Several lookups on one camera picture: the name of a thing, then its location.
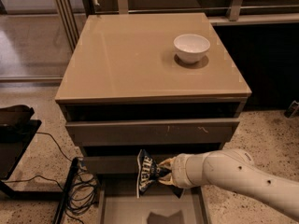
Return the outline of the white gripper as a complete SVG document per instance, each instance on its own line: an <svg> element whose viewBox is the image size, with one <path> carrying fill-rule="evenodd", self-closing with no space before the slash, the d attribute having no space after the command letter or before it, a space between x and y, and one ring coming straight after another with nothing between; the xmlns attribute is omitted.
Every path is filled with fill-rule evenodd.
<svg viewBox="0 0 299 224"><path fill-rule="evenodd" d="M168 158L159 163L159 166L171 170L171 177L160 177L158 181L167 186L174 185L180 189L196 187L187 175L187 160L192 154L179 154L175 158Z"/></svg>

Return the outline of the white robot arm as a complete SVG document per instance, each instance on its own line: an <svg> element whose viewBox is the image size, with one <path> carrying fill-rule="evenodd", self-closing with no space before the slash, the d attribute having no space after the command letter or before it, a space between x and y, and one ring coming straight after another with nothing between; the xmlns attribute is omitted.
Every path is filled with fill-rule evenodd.
<svg viewBox="0 0 299 224"><path fill-rule="evenodd" d="M299 183L257 169L245 150L179 154L160 165L170 170L170 174L162 179L165 185L181 189L214 185L260 201L299 220Z"/></svg>

